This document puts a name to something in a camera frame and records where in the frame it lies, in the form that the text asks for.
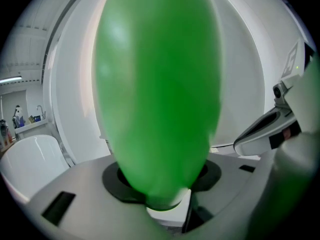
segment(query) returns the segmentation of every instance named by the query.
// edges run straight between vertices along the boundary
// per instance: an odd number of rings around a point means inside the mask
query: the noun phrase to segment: balloon
[[[103,127],[124,176],[149,206],[177,204],[206,161],[220,114],[213,4],[106,0],[95,67]]]

